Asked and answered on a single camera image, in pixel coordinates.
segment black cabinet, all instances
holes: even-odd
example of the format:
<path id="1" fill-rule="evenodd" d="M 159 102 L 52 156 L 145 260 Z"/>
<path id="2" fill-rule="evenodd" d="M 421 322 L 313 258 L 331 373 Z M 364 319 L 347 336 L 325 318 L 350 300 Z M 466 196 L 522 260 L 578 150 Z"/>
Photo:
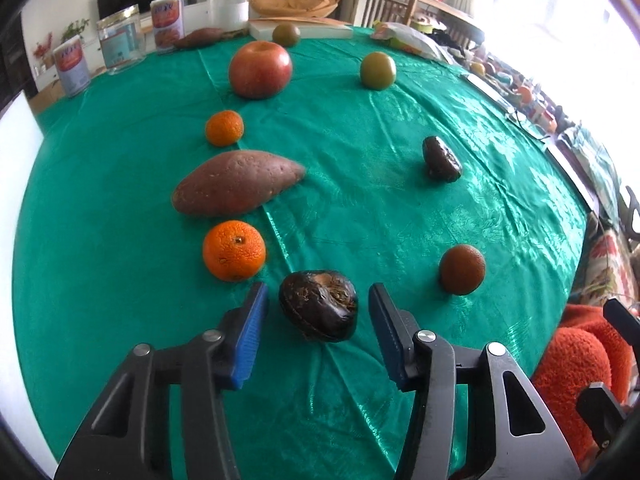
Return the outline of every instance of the black cabinet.
<path id="1" fill-rule="evenodd" d="M 22 20 L 18 14 L 0 38 L 0 110 L 22 90 L 27 98 L 38 93 L 24 49 Z"/>

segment glass jar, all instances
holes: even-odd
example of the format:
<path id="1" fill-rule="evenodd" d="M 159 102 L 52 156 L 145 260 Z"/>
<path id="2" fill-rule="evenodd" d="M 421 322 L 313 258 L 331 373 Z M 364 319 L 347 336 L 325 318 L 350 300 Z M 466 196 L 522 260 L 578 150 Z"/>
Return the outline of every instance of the glass jar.
<path id="1" fill-rule="evenodd" d="M 145 59 L 145 37 L 137 5 L 127 7 L 96 23 L 104 64 L 116 74 Z"/>

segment orange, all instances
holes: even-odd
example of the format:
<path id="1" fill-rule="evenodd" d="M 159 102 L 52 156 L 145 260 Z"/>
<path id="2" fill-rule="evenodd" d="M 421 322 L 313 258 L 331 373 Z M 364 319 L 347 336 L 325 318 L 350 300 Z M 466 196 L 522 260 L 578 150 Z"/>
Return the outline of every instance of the orange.
<path id="1" fill-rule="evenodd" d="M 533 101 L 533 94 L 531 93 L 531 88 L 528 88 L 526 86 L 520 86 L 518 87 L 516 92 L 522 95 L 522 104 L 528 105 L 530 102 Z"/>
<path id="2" fill-rule="evenodd" d="M 216 225 L 202 244 L 207 269 L 224 282 L 241 282 L 264 265 L 264 240 L 255 227 L 239 220 Z"/>
<path id="3" fill-rule="evenodd" d="M 478 249 L 456 245 L 440 260 L 440 285 L 449 294 L 466 296 L 480 286 L 485 272 L 484 256 Z"/>
<path id="4" fill-rule="evenodd" d="M 244 134 L 244 123 L 238 112 L 224 110 L 212 115 L 205 126 L 207 140 L 222 148 L 238 142 Z"/>

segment green tablecloth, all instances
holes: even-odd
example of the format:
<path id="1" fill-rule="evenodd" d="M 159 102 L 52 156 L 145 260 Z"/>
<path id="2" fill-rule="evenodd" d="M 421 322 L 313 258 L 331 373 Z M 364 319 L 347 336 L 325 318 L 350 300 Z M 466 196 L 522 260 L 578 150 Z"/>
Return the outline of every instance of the green tablecloth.
<path id="1" fill-rule="evenodd" d="M 384 48 L 357 31 L 351 41 L 302 41 L 290 51 L 285 91 L 248 102 L 226 76 L 245 41 L 151 55 L 41 115 L 46 138 L 22 206 L 14 273 L 34 412 L 60 458 L 133 345 L 181 344 L 241 302 L 250 284 L 219 282 L 201 260 L 217 221 L 181 216 L 170 203 L 182 177 L 220 152 L 206 143 L 206 119 L 232 108 L 246 125 L 232 149 L 272 151 L 308 169 L 302 183 L 242 217 L 267 245 L 256 279 L 270 287 L 271 312 L 251 379 L 225 401 L 240 471 L 251 480 L 391 478 L 413 396 L 387 378 L 369 285 L 385 283 L 398 307 L 451 343 L 501 341 L 530 374 L 568 296 L 585 211 L 540 143 L 461 81 L 461 69 L 388 50 L 397 83 L 366 90 L 360 60 Z M 425 176 L 429 135 L 464 164 L 456 183 Z M 478 290 L 454 298 L 439 289 L 437 267 L 462 242 L 484 253 L 488 270 Z M 286 274 L 322 268 L 343 272 L 360 294 L 348 342 L 307 342 L 278 307 Z"/>

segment red and white can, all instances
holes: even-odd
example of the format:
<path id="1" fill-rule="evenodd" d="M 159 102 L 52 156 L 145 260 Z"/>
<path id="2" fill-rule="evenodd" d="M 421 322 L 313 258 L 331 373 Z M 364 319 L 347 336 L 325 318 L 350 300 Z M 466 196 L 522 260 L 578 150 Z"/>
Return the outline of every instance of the red and white can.
<path id="1" fill-rule="evenodd" d="M 54 49 L 53 59 L 62 88 L 68 97 L 78 95 L 89 86 L 91 74 L 84 57 L 80 36 L 74 36 Z"/>
<path id="2" fill-rule="evenodd" d="M 174 42 L 184 37 L 183 15 L 183 0 L 151 2 L 151 21 L 154 24 L 154 39 L 158 54 L 175 50 Z"/>

